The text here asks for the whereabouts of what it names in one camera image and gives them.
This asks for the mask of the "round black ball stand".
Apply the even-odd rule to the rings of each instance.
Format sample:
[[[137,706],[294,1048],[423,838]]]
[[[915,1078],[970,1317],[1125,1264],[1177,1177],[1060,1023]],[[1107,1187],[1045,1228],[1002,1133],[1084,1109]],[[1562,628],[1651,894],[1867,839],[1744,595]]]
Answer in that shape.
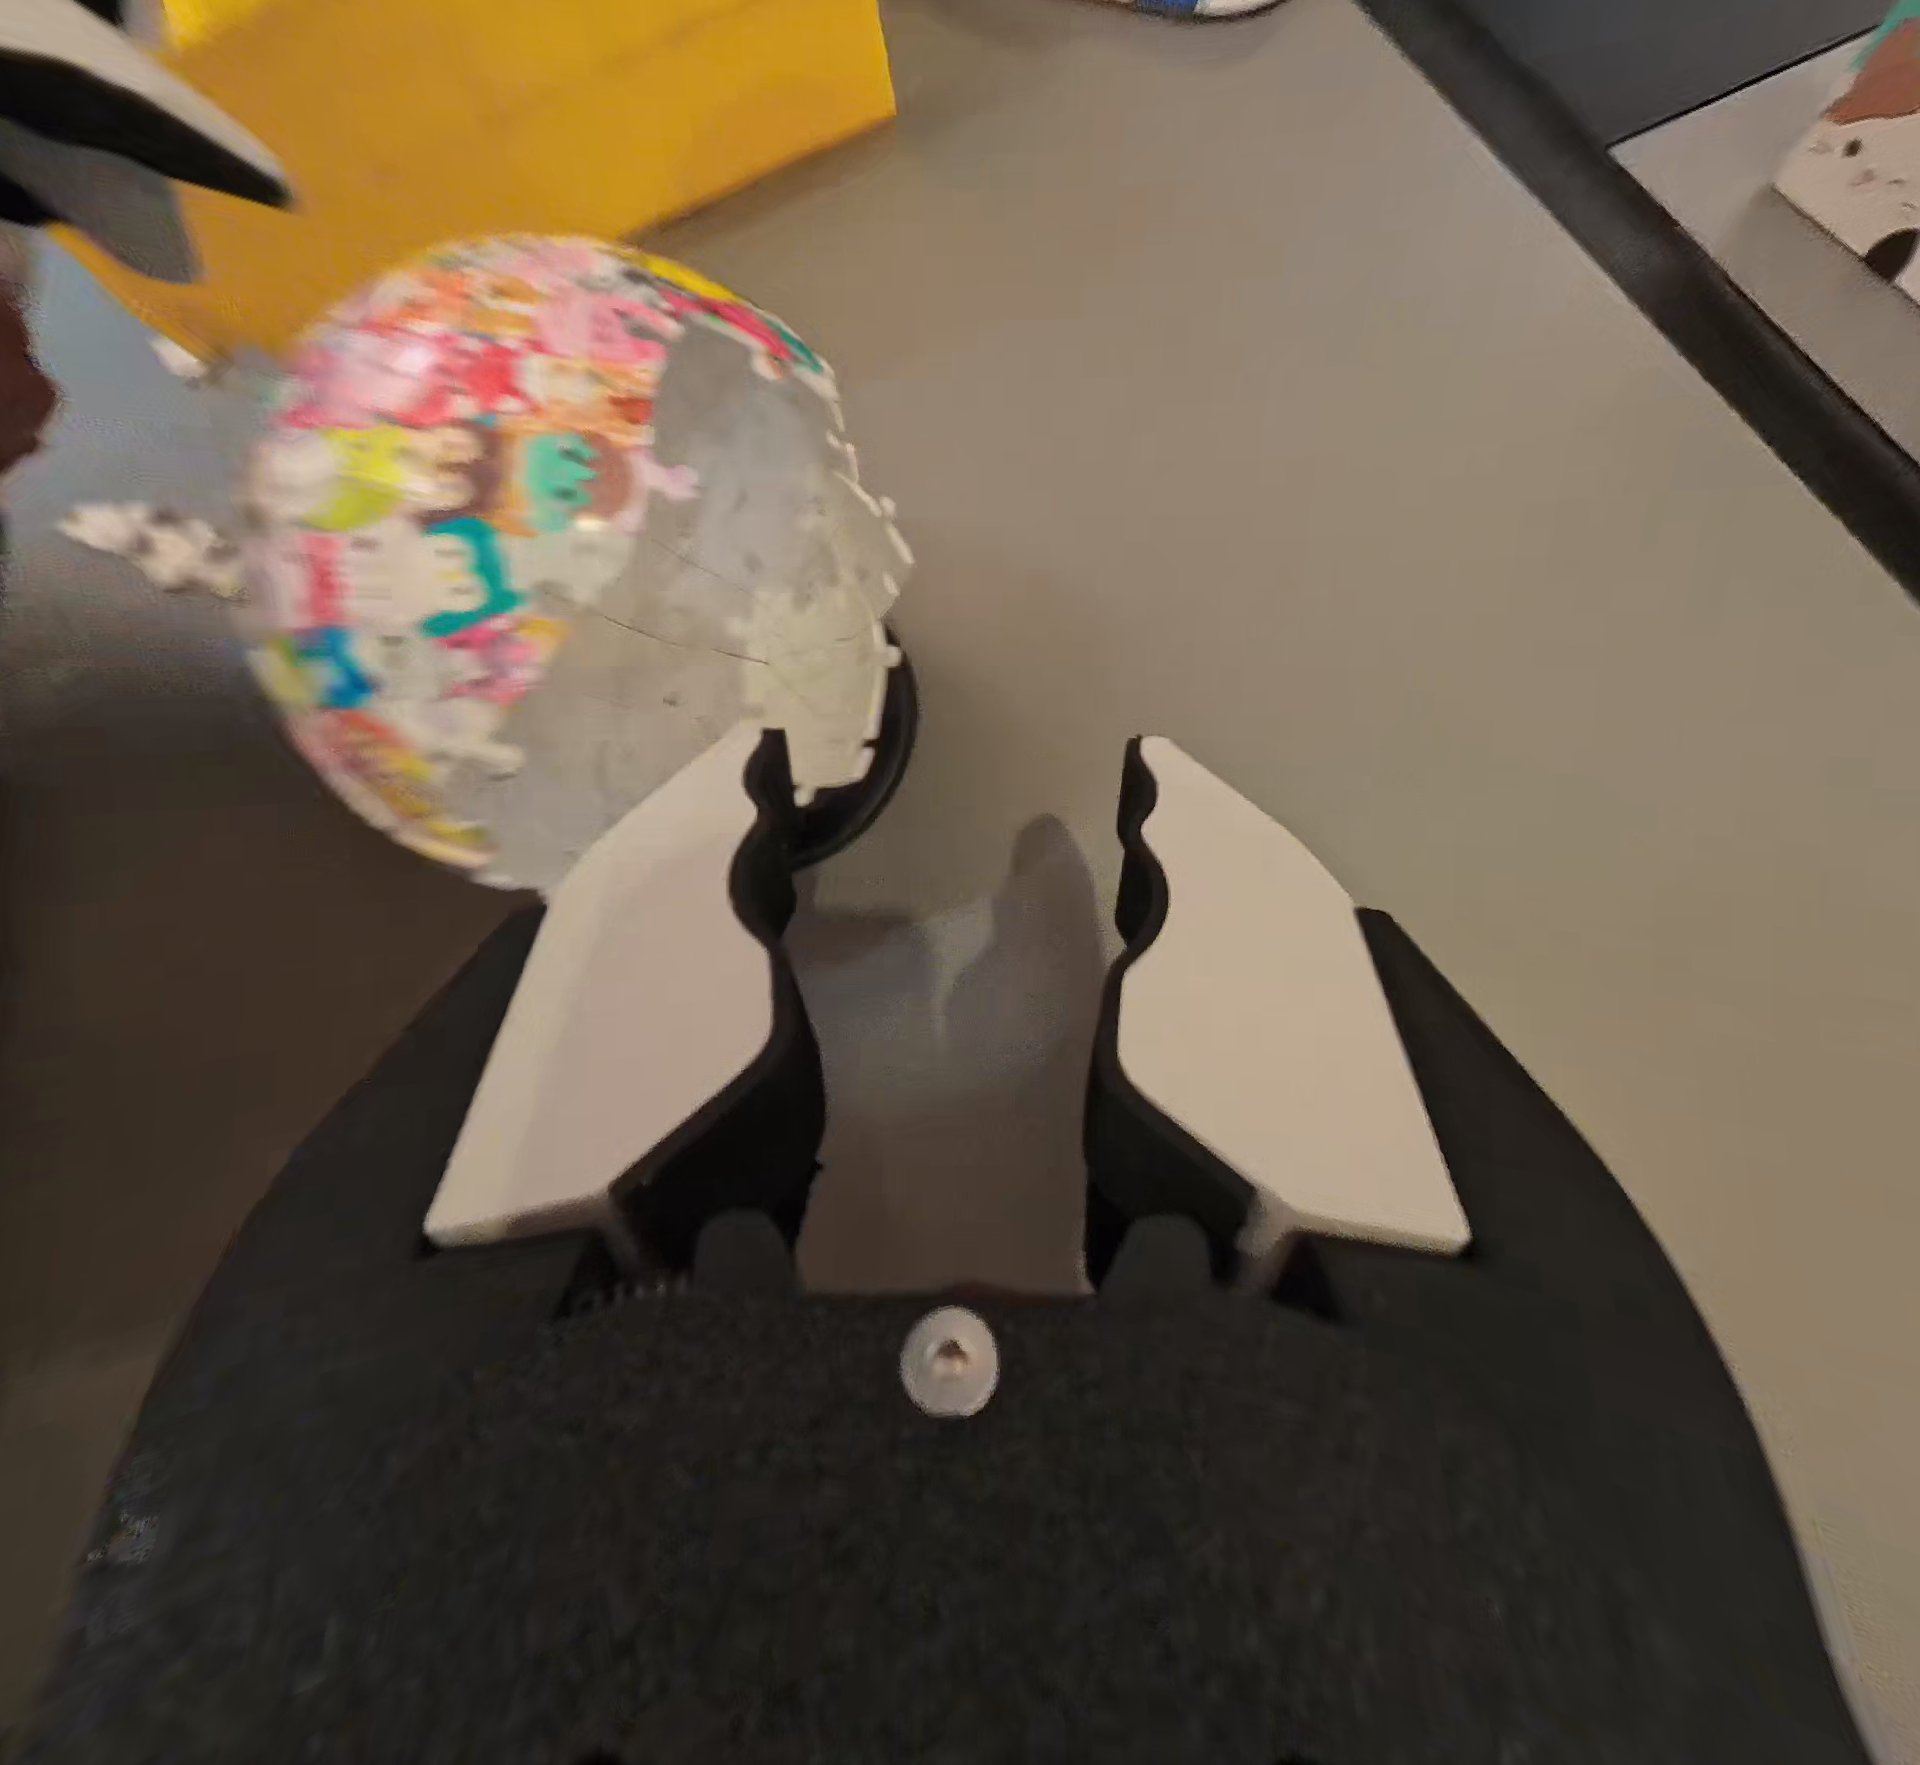
[[[884,711],[866,739],[866,767],[847,789],[823,789],[817,798],[795,798],[788,815],[788,859],[823,871],[830,857],[854,850],[893,798],[915,734],[925,734],[925,684],[915,659],[905,652],[905,635],[884,628],[888,676],[884,676]]]

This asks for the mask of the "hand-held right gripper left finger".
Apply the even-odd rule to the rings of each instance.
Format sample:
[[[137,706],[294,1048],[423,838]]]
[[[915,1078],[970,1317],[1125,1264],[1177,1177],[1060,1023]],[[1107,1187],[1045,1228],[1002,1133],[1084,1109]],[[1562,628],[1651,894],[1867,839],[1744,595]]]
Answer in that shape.
[[[795,1241],[830,1084],[788,965],[788,838],[788,739],[731,730],[564,871],[423,1244],[593,1230],[625,1271],[685,1271],[725,1213]]]

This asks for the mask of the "puzzle box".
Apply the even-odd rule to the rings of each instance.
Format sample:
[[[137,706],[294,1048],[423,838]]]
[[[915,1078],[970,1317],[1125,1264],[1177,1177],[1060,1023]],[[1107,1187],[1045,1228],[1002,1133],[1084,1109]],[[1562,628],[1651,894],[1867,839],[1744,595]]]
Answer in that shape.
[[[1920,0],[1889,7],[1768,187],[1889,289],[1920,294]]]

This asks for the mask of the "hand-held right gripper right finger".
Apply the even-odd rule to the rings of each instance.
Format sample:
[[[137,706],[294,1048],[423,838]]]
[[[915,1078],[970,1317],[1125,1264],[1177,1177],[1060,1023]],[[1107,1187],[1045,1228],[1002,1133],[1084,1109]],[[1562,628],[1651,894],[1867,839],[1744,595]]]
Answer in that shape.
[[[1110,924],[1084,1068],[1098,1295],[1145,1244],[1251,1295],[1302,1241],[1471,1250],[1352,894],[1177,739],[1125,739]]]

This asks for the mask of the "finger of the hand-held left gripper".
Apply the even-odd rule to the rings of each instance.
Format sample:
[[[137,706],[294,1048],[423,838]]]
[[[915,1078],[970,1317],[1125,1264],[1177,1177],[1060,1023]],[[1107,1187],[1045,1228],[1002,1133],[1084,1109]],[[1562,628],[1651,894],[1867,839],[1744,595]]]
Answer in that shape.
[[[253,211],[294,200],[266,143],[81,0],[0,0],[0,115],[36,143],[153,167],[164,184]]]
[[[51,221],[81,227],[119,271],[153,281],[198,281],[200,256],[184,221],[176,184],[119,163],[107,146],[47,143],[20,119],[0,119],[0,167],[24,187]]]

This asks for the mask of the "colourful puzzle ball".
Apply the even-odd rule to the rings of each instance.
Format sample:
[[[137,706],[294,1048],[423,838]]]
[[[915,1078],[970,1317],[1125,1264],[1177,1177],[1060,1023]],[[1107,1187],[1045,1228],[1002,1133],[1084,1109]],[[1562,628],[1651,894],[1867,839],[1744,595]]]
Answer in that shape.
[[[239,648],[399,850],[551,894],[731,730],[866,767],[915,573],[774,309],[593,235],[473,235],[308,318],[237,480]]]

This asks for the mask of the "white puzzle piece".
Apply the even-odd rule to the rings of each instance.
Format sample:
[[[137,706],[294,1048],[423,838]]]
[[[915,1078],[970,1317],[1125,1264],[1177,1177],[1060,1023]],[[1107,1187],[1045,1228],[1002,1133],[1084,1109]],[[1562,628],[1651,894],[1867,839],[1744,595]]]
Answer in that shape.
[[[249,573],[221,528],[168,508],[76,508],[57,540],[125,559],[164,595],[239,599]]]

